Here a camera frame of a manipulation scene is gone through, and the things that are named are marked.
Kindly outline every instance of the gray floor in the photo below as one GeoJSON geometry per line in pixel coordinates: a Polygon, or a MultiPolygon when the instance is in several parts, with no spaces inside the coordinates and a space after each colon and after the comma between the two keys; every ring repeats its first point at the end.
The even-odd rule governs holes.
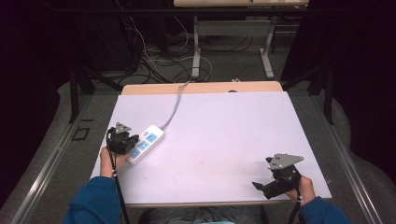
{"type": "MultiPolygon", "coordinates": [[[[202,47],[209,47],[205,46],[205,43],[210,41],[210,49],[231,49],[244,38],[244,36],[209,38],[208,42],[203,42],[202,47]]],[[[248,41],[249,39],[238,48],[243,49],[248,45],[248,41]]],[[[276,80],[280,79],[291,43],[292,35],[276,38],[275,53],[270,55],[276,80]]],[[[203,60],[201,66],[207,70],[210,70],[212,66],[213,72],[210,77],[212,82],[231,81],[236,77],[241,81],[266,80],[258,48],[262,48],[262,39],[253,38],[251,46],[243,51],[209,52],[203,50],[202,57],[206,57],[210,64],[203,60]]],[[[179,46],[172,47],[172,49],[179,52],[187,51],[180,49],[179,46]]],[[[191,67],[191,60],[180,63],[191,67]]],[[[179,65],[164,67],[157,64],[156,66],[169,78],[183,71],[179,65]]],[[[125,79],[121,84],[139,81],[139,78],[134,77],[125,79]]],[[[2,207],[1,223],[62,222],[67,203],[91,175],[97,150],[105,135],[117,94],[119,94],[103,83],[95,81],[94,84],[97,92],[93,96],[80,96],[80,116],[71,125],[68,124],[71,110],[69,87],[66,84],[59,89],[62,98],[55,119],[19,185],[2,207]],[[73,133],[78,128],[90,129],[84,141],[72,140],[73,133]],[[43,173],[43,169],[50,169],[50,172],[43,173]],[[40,185],[40,182],[35,182],[38,177],[47,178],[50,181],[40,185]]],[[[329,126],[320,111],[322,94],[309,96],[305,88],[306,83],[302,82],[290,90],[290,99],[317,157],[320,169],[330,180],[332,203],[338,204],[353,223],[380,223],[380,220],[382,223],[392,223],[396,220],[393,212],[396,209],[393,201],[396,198],[394,184],[372,164],[349,152],[347,149],[350,136],[349,125],[342,107],[334,102],[332,107],[334,125],[329,126]],[[379,218],[371,217],[372,215],[378,215],[379,218]]],[[[278,203],[266,205],[265,208],[271,223],[285,223],[290,215],[292,204],[278,203]]],[[[144,209],[129,210],[131,220],[137,223],[144,209]]]]}

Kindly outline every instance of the cable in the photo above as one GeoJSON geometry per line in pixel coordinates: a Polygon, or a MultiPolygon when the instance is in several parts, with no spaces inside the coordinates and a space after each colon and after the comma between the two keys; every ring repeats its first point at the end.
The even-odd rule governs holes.
{"type": "Polygon", "coordinates": [[[300,205],[303,200],[303,196],[301,196],[299,188],[295,188],[295,189],[297,191],[297,201],[296,201],[296,204],[294,205],[293,211],[290,214],[289,222],[288,222],[289,224],[293,223],[293,220],[294,220],[295,216],[297,215],[297,212],[300,209],[300,205]]]}
{"type": "Polygon", "coordinates": [[[177,108],[178,108],[178,104],[180,103],[180,98],[181,98],[181,92],[183,91],[183,89],[189,84],[190,82],[187,81],[186,83],[184,83],[183,85],[178,87],[178,92],[177,92],[177,101],[174,107],[174,110],[172,112],[172,115],[169,117],[168,121],[165,122],[165,124],[163,126],[160,127],[161,130],[165,130],[166,127],[169,125],[169,123],[171,122],[173,116],[176,114],[177,108]]]}
{"type": "Polygon", "coordinates": [[[124,201],[123,196],[122,196],[122,191],[121,191],[121,187],[120,187],[119,177],[117,175],[117,166],[116,166],[116,163],[113,160],[113,153],[110,151],[110,147],[108,146],[109,145],[109,143],[108,143],[108,136],[109,135],[110,135],[110,129],[107,131],[107,134],[106,134],[106,144],[107,144],[106,148],[107,148],[107,151],[108,151],[108,156],[110,157],[111,166],[113,168],[113,177],[114,177],[114,180],[116,181],[117,192],[120,195],[121,210],[122,210],[122,213],[124,214],[125,223],[130,224],[130,221],[129,221],[129,218],[128,218],[128,213],[126,211],[125,201],[124,201]]]}

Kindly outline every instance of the table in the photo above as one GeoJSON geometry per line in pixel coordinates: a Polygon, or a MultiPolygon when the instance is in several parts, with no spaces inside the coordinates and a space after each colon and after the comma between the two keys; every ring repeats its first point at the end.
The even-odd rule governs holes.
{"type": "MultiPolygon", "coordinates": [[[[180,85],[125,87],[109,127],[119,121],[135,134],[151,124],[160,126],[174,108],[180,85]]],[[[137,165],[119,171],[122,193],[133,207],[288,200],[285,195],[266,200],[251,184],[274,181],[265,158],[276,153],[304,157],[297,169],[314,180],[318,195],[332,197],[290,98],[278,82],[190,83],[161,143],[137,165]]],[[[99,174],[99,166],[98,157],[92,177],[99,174]]]]}
{"type": "MultiPolygon", "coordinates": [[[[303,6],[309,0],[175,0],[176,7],[281,7],[303,6]]],[[[269,21],[199,21],[194,17],[194,58],[192,78],[199,76],[201,50],[200,35],[252,35],[266,36],[265,47],[260,49],[262,64],[268,79],[274,79],[274,73],[268,58],[268,50],[276,26],[276,17],[269,21]]]]}

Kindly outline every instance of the white power strip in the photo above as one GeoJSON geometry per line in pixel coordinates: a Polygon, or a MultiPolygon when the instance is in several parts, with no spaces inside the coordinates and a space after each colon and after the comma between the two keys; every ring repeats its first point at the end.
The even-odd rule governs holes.
{"type": "Polygon", "coordinates": [[[139,141],[132,148],[131,156],[126,161],[132,165],[136,165],[164,138],[163,130],[155,125],[150,125],[145,131],[139,134],[139,141]]]}

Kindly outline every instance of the blue jacket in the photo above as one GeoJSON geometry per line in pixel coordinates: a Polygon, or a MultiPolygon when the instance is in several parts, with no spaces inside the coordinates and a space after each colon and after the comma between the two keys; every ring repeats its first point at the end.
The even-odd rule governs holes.
{"type": "MultiPolygon", "coordinates": [[[[343,211],[317,197],[300,208],[306,224],[351,223],[343,211]]],[[[97,176],[82,187],[69,204],[64,223],[120,222],[120,196],[114,179],[97,176]]]]}

